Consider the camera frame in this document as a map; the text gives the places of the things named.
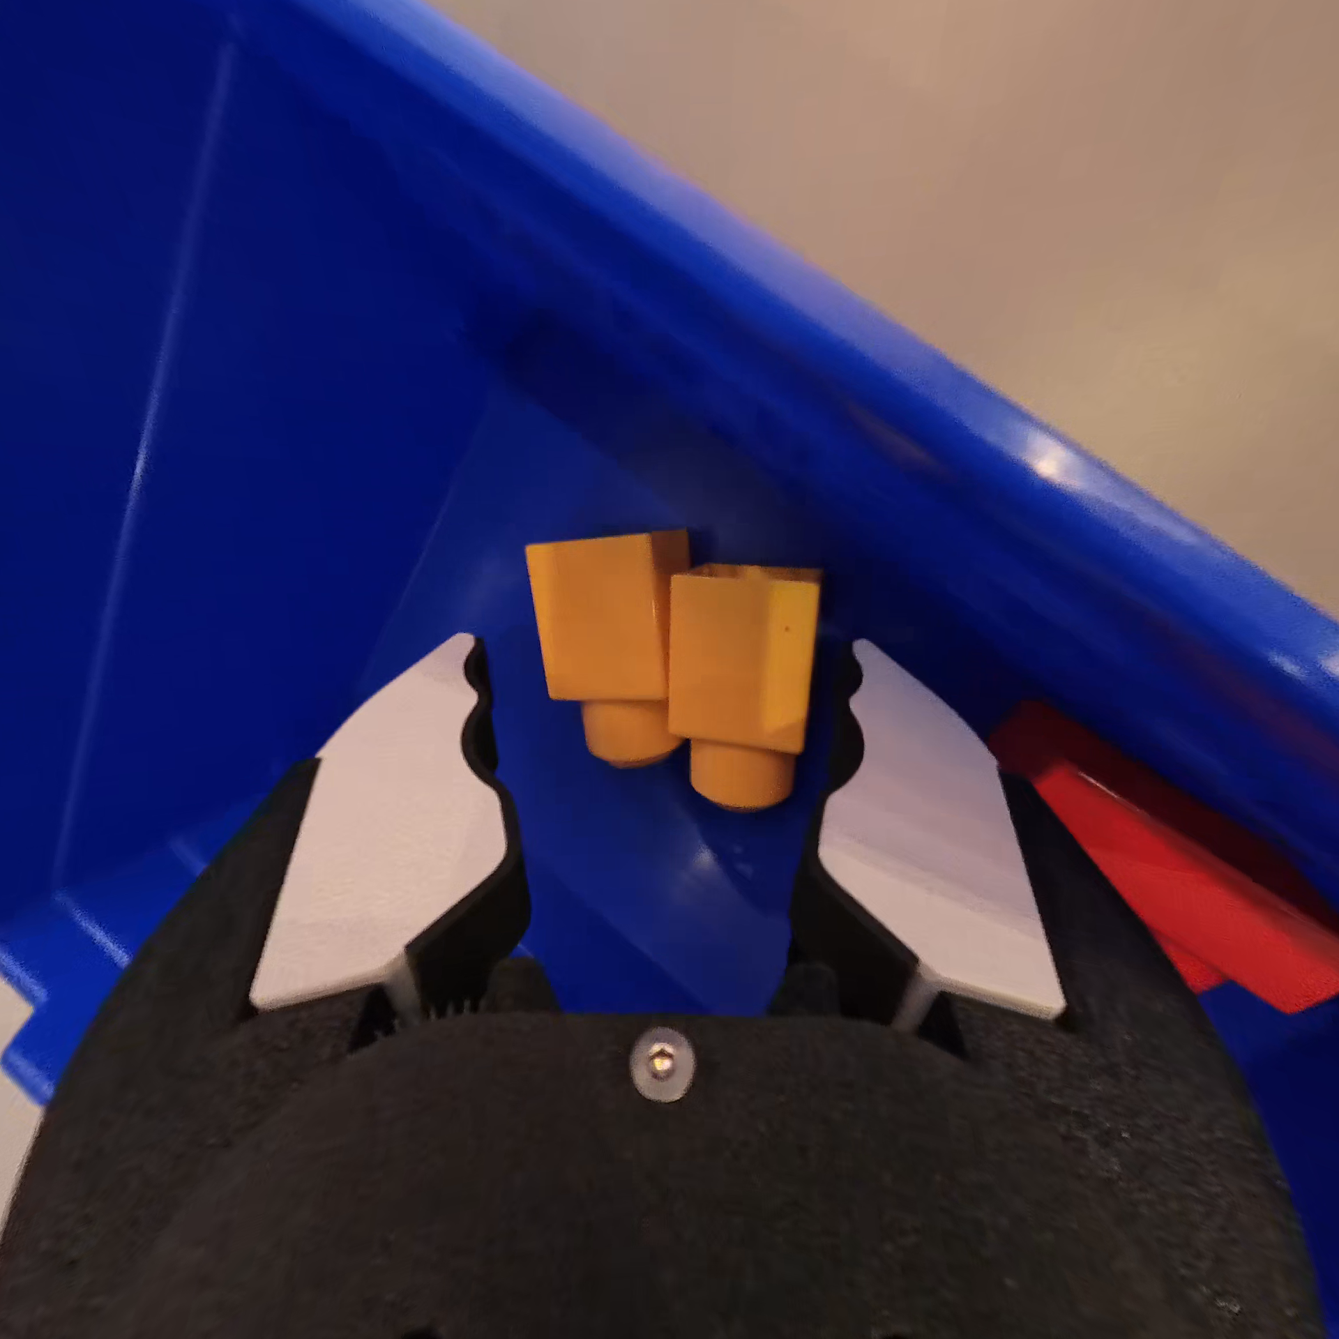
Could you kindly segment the red two-stud toy block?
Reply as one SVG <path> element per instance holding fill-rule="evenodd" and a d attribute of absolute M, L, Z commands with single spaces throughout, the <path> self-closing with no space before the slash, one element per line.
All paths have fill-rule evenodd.
<path fill-rule="evenodd" d="M 1237 983 L 1286 1015 L 1336 997 L 1336 909 L 1262 837 L 1038 699 L 991 734 L 1145 923 L 1194 993 Z"/>

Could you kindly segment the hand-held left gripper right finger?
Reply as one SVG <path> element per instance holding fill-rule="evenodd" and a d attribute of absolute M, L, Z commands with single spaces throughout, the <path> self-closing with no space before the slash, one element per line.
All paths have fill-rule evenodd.
<path fill-rule="evenodd" d="M 793 961 L 822 967 L 853 1022 L 915 1031 L 946 995 L 1056 1022 L 1066 997 L 991 749 L 868 641 L 840 654 L 834 691 Z"/>

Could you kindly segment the yellow toy block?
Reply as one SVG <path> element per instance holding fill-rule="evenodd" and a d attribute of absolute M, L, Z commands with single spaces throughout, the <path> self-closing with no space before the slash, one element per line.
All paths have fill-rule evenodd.
<path fill-rule="evenodd" d="M 669 595 L 667 724 L 691 783 L 737 814 L 774 808 L 807 748 L 822 572 L 705 562 Z"/>
<path fill-rule="evenodd" d="M 589 753 L 614 768 L 669 759 L 671 579 L 691 569 L 691 533 L 528 545 L 527 568 L 546 693 L 578 703 Z"/>

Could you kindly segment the blue plastic bin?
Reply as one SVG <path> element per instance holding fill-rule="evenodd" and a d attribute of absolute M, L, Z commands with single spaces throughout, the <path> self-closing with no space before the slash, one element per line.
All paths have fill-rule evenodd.
<path fill-rule="evenodd" d="M 1049 699 L 1336 900 L 1336 624 L 418 3 L 2 3 L 2 1105 L 293 763 L 479 634 L 533 949 L 758 1014 L 814 796 L 620 797 L 524 545 L 825 568 L 976 729 Z"/>

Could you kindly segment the grey desk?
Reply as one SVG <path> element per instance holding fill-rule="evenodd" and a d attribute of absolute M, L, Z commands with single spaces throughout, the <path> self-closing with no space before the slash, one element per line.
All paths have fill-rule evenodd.
<path fill-rule="evenodd" d="M 418 3 L 1336 622 L 1336 3 Z"/>

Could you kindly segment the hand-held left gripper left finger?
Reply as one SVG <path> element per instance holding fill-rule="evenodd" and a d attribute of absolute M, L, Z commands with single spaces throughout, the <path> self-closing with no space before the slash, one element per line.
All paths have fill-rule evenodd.
<path fill-rule="evenodd" d="M 380 988 L 403 1021 L 479 1010 L 528 929 L 485 645 L 457 634 L 316 757 L 251 983 L 267 1014 Z"/>

